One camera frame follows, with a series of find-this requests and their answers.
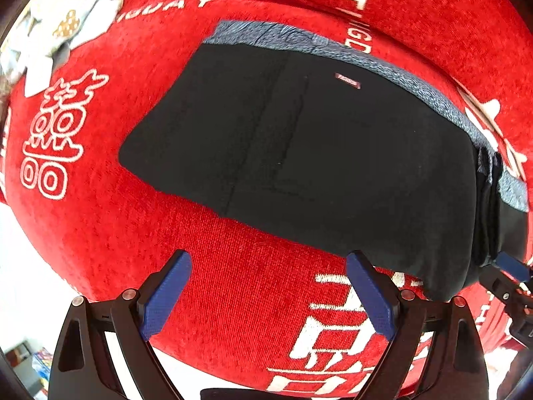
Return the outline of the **white patterned pillow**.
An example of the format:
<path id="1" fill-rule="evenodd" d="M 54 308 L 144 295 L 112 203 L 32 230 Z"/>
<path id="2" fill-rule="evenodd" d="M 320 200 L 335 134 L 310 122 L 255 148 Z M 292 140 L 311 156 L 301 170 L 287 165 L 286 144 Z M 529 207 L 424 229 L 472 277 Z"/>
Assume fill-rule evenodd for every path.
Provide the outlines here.
<path id="1" fill-rule="evenodd" d="M 30 0 L 1 45 L 1 75 L 25 78 L 29 98 L 51 85 L 53 66 L 67 52 L 105 33 L 124 0 Z"/>

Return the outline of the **black pants with patterned waistband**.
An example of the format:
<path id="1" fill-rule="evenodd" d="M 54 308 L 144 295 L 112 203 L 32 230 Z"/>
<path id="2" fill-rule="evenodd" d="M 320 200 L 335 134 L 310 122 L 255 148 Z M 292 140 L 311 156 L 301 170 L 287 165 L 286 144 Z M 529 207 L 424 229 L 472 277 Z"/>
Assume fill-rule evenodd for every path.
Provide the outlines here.
<path id="1" fill-rule="evenodd" d="M 253 228 L 422 280 L 522 259 L 526 186 L 437 89 L 318 34 L 222 21 L 126 137 L 122 166 Z"/>

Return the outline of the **red blanket with white characters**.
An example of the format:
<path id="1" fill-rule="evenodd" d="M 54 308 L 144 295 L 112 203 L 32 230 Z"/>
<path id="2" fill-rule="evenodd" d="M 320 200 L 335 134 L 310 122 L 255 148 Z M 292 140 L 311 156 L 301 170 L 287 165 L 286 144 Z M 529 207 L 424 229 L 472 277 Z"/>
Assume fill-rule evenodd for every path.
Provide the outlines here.
<path id="1" fill-rule="evenodd" d="M 29 1 L 1 0 L 1 45 Z M 105 33 L 53 66 L 48 89 L 27 98 L 25 78 L 11 86 L 1 75 L 1 201 L 78 293 L 49 397 L 125 398 L 109 351 L 115 334 L 144 399 L 184 397 L 158 351 L 225 381 L 203 388 L 203 399 L 486 399 L 486 356 L 512 346 L 519 354 L 497 398 L 531 398 L 532 347 L 510 335 L 481 270 L 435 299 L 421 279 L 368 259 L 398 289 L 387 340 L 346 275 L 346 257 L 361 250 L 339 256 L 273 236 L 121 165 L 126 137 L 222 21 L 315 33 L 444 94 L 526 186 L 518 260 L 532 277 L 532 0 L 124 0 Z M 176 250 L 190 254 L 191 276 L 161 332 L 144 341 L 138 290 Z"/>

